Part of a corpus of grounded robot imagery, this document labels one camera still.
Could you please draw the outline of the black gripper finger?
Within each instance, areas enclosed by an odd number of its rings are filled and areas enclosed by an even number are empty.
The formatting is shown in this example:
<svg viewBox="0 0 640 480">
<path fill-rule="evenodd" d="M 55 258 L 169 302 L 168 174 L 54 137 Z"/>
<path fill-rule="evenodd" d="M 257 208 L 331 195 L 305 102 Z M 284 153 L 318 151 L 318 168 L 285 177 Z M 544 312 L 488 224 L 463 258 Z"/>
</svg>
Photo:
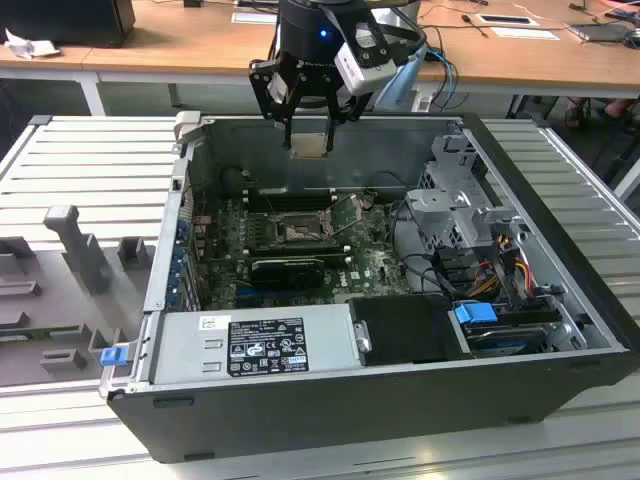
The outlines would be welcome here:
<svg viewBox="0 0 640 480">
<path fill-rule="evenodd" d="M 296 58 L 253 60 L 249 64 L 249 80 L 263 117 L 284 126 L 283 147 L 291 149 L 292 120 L 303 98 L 304 81 Z M 271 93 L 273 83 L 284 85 L 283 98 Z"/>
<path fill-rule="evenodd" d="M 365 107 L 373 96 L 373 93 L 369 92 L 363 95 L 351 95 L 345 104 L 340 105 L 337 93 L 344 85 L 344 82 L 335 76 L 325 76 L 324 80 L 326 83 L 325 99 L 328 108 L 324 145 L 325 152 L 329 153 L 334 147 L 334 137 L 337 127 L 346 122 L 357 121 L 363 114 Z"/>
</svg>

